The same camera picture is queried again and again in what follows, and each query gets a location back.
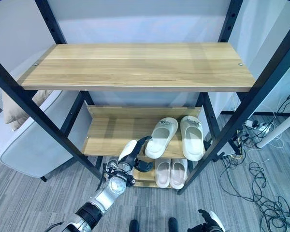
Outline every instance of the gray carpet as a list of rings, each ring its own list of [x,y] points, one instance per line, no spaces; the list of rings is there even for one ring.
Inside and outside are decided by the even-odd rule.
[[[223,125],[229,116],[220,116]],[[277,123],[284,118],[278,117]],[[290,204],[290,128],[283,133],[284,147],[266,146],[249,151],[265,168],[268,185],[264,195],[276,200],[284,196]],[[251,196],[250,160],[232,171],[235,186]],[[193,184],[177,196],[173,189],[128,188],[105,214],[95,232],[126,232],[132,219],[140,221],[142,232],[166,232],[169,217],[178,219],[180,232],[203,223],[198,209],[215,211],[232,232],[259,231],[257,207],[224,193],[218,183],[221,161],[210,163]],[[18,173],[0,163],[0,231],[43,232],[65,220],[94,193],[98,180],[78,162],[70,160],[46,175],[47,183]]]

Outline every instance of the black shoe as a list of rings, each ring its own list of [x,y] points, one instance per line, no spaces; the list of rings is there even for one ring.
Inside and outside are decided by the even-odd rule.
[[[137,220],[132,220],[130,222],[130,226],[129,226],[129,232],[139,232],[140,231],[140,225],[139,222]]]
[[[178,222],[174,217],[169,219],[169,232],[178,232]]]

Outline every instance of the white pole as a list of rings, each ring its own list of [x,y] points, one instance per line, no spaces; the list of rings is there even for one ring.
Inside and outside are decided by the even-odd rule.
[[[261,142],[257,143],[256,146],[258,148],[264,147],[289,127],[290,127],[290,116],[285,121],[283,121],[283,123],[281,123],[278,127],[276,127],[272,132],[270,132],[266,137],[264,137]]]

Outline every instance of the power strip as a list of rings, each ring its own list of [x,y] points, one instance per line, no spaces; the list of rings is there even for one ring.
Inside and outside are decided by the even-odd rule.
[[[262,125],[259,125],[258,127],[252,127],[252,123],[253,123],[253,121],[246,120],[245,126],[252,128],[254,130],[260,131],[262,133],[268,133],[270,131],[270,128],[272,127],[272,125],[268,126],[267,123],[263,123]]]

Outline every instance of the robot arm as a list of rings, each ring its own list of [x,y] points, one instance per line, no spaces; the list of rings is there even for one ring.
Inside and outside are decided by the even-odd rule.
[[[136,168],[140,172],[148,172],[152,169],[152,163],[136,158],[148,139],[151,137],[147,136],[139,141],[132,140],[125,146],[119,156],[117,168],[110,168],[106,172],[110,177],[105,187],[96,191],[74,215],[64,222],[59,232],[91,232],[117,197],[126,190],[126,186],[135,184],[135,179],[131,175],[132,169]]]

